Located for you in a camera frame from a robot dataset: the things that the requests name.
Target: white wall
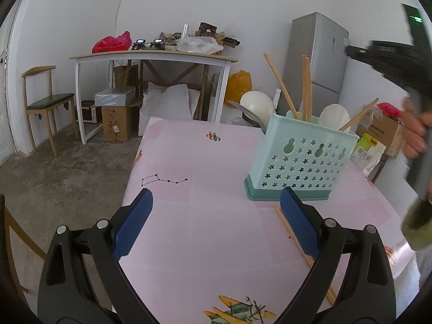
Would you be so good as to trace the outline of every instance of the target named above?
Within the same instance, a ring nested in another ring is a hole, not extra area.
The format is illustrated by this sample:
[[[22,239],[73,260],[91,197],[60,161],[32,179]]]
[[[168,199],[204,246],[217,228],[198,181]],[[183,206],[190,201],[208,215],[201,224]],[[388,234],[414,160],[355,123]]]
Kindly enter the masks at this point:
[[[161,31],[182,32],[185,23],[198,29],[200,22],[218,27],[231,26],[239,32],[241,44],[226,47],[224,55],[239,60],[232,73],[244,69],[251,73],[255,89],[273,96],[279,87],[263,53],[269,53],[282,72],[288,48],[291,21],[302,15],[321,12],[334,18],[332,0],[122,0],[117,19],[117,33],[129,30],[132,39],[152,41]],[[173,70],[180,72],[186,66]]]
[[[412,44],[406,17],[401,3],[420,8],[418,0],[334,0],[339,11],[336,21],[349,31],[349,45],[366,47],[370,40],[394,41]],[[343,84],[340,104],[352,116],[360,107],[379,97],[380,102],[390,102],[402,108],[402,100],[407,93],[400,87],[384,79],[370,66],[349,59]],[[416,194],[405,181],[406,159],[402,154],[389,160],[376,181],[399,216],[403,216],[415,199]]]
[[[25,125],[21,74],[34,66],[56,65],[53,93],[75,92],[71,56],[91,53],[93,45],[113,35],[121,0],[22,0],[9,44],[7,95],[12,134],[19,151],[31,151]],[[106,63],[82,67],[83,100],[107,85]],[[47,96],[47,75],[28,79],[28,103]],[[58,128],[71,122],[71,111],[55,111]],[[48,137],[45,122],[31,116],[36,145]]]

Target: gray box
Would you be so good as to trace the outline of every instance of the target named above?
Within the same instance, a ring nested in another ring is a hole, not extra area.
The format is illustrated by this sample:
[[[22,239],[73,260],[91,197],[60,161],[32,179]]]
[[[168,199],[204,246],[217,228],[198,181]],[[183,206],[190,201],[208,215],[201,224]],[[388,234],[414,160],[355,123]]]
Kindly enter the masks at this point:
[[[99,106],[127,106],[135,99],[135,87],[109,87],[94,95],[94,105]]]

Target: white desk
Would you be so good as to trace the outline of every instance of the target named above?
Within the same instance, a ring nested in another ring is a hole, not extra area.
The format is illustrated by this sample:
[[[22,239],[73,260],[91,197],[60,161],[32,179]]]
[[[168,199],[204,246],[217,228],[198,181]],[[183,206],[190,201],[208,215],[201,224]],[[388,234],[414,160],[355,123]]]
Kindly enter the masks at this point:
[[[209,132],[220,141],[210,139]],[[153,210],[120,265],[160,323],[227,323],[208,317],[213,307],[230,309],[219,296],[245,304],[249,297],[279,316],[306,278],[309,267],[274,203],[250,201],[246,196],[243,181],[261,136],[259,128],[150,120],[123,205],[129,205],[145,187],[153,194]],[[413,257],[398,215],[353,163],[345,166],[329,200],[308,203],[323,218],[335,218],[345,228],[375,225],[387,246],[394,278]],[[333,278],[336,292],[348,260],[348,254],[341,257]],[[399,283],[402,294],[418,286]],[[324,301],[321,309],[327,307]],[[253,323],[261,324],[255,318]]]
[[[101,128],[102,124],[86,134],[84,130],[83,113],[81,109],[81,94],[79,91],[79,72],[82,63],[110,61],[110,74],[113,73],[114,61],[123,59],[139,59],[139,60],[161,60],[161,61],[177,61],[197,63],[207,66],[222,67],[223,72],[219,74],[218,87],[216,92],[216,101],[213,107],[211,121],[219,123],[222,114],[223,100],[225,98],[226,85],[230,74],[231,63],[237,62],[236,59],[226,56],[202,55],[200,53],[184,53],[177,51],[162,51],[162,50],[137,50],[137,51],[114,51],[93,53],[89,55],[70,57],[75,60],[75,92],[76,106],[78,109],[79,130],[81,132],[81,140],[85,145],[87,140],[94,136]],[[111,76],[111,86],[113,86],[113,76]]]

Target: yellow plastic bag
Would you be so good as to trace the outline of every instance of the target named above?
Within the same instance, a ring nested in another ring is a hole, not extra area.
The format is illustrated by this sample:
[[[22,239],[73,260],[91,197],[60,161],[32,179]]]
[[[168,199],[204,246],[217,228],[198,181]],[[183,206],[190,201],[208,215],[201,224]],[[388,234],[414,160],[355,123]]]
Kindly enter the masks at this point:
[[[226,93],[224,104],[233,107],[228,101],[240,103],[243,94],[252,90],[251,74],[247,71],[239,71],[228,77],[228,84],[226,85]]]

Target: constellation print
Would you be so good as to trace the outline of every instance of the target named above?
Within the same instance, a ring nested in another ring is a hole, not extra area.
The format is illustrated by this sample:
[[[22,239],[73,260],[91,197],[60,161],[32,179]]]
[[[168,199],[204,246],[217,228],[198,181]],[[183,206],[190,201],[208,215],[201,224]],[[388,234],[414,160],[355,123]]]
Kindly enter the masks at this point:
[[[151,180],[151,181],[147,181],[147,182],[144,182],[144,180],[146,180],[146,179],[148,179],[148,178],[152,178],[153,180]],[[159,178],[159,176],[158,176],[157,174],[154,174],[154,175],[149,175],[148,177],[145,177],[145,178],[141,179],[141,187],[143,187],[143,186],[145,186],[145,185],[147,185],[147,184],[153,183],[153,182],[155,182],[155,181],[164,181],[164,182],[166,182],[166,183],[180,184],[180,183],[182,183],[182,182],[188,181],[188,179],[185,178],[185,179],[180,180],[180,181],[176,181],[176,180],[165,180],[165,179],[161,179],[161,178]]]

